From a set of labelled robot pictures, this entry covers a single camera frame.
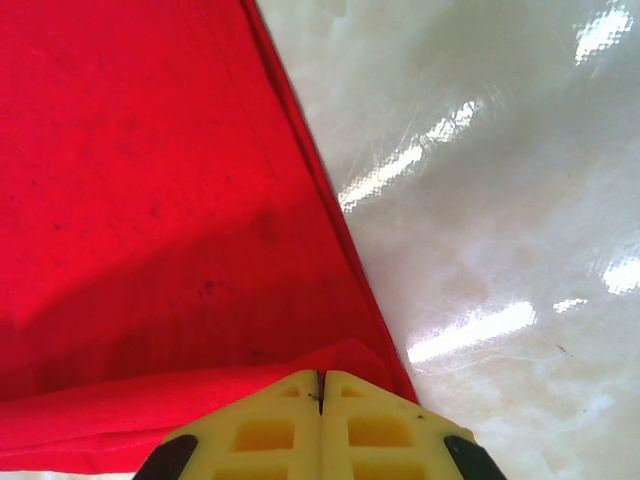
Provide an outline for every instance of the white glossy surface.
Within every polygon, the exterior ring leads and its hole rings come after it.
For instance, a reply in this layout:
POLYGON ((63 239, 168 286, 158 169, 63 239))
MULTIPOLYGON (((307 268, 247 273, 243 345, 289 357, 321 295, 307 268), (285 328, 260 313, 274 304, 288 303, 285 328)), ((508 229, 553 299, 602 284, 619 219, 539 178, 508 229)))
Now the white glossy surface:
POLYGON ((638 478, 640 2, 259 3, 422 402, 638 478))

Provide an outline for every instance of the red cloth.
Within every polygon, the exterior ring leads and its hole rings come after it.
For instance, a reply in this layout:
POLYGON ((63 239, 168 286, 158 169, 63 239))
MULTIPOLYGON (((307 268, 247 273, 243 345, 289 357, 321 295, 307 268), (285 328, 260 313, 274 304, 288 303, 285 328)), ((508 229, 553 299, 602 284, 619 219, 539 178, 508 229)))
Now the red cloth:
POLYGON ((252 1, 0 16, 1 469, 135 470, 303 368, 415 399, 252 1))

